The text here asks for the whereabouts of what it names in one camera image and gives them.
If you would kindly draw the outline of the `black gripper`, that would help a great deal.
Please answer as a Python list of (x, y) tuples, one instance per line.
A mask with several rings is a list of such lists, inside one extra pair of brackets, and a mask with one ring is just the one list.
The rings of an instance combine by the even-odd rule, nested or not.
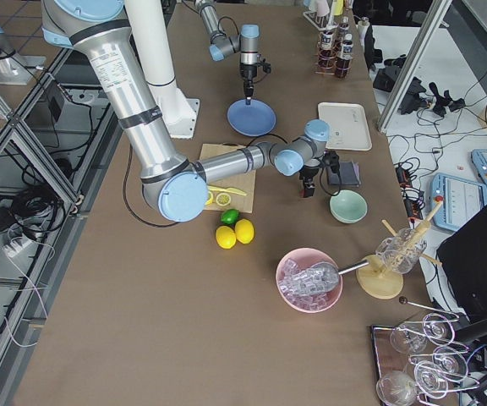
[(271, 72), (271, 65), (258, 52), (240, 52), (239, 73), (243, 80), (243, 93), (245, 98), (253, 97), (254, 78), (258, 69), (262, 68), (265, 74)]
[(327, 151), (321, 158), (313, 158), (309, 163), (298, 172), (298, 178), (302, 180), (302, 197), (310, 198), (315, 194), (314, 177), (321, 169), (329, 168), (331, 173), (337, 176), (340, 180), (340, 161), (339, 156), (335, 151)]

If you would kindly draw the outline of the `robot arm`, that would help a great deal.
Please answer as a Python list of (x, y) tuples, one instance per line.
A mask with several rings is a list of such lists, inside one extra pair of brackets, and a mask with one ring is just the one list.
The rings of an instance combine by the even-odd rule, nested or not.
[(166, 219), (196, 218), (210, 182), (270, 165), (291, 176), (323, 157), (330, 127), (314, 119), (290, 144), (261, 142), (190, 162), (168, 129), (195, 111), (174, 82), (160, 2), (44, 1), (41, 10), (46, 41), (89, 60), (142, 165), (145, 202)]
[(209, 38), (209, 53), (215, 62), (232, 55), (239, 55), (239, 75), (243, 81), (244, 103), (249, 106), (254, 98), (254, 86), (259, 69), (265, 75), (271, 65), (259, 51), (260, 28), (258, 25), (236, 25), (232, 17), (219, 16), (214, 1), (183, 1), (197, 13)]

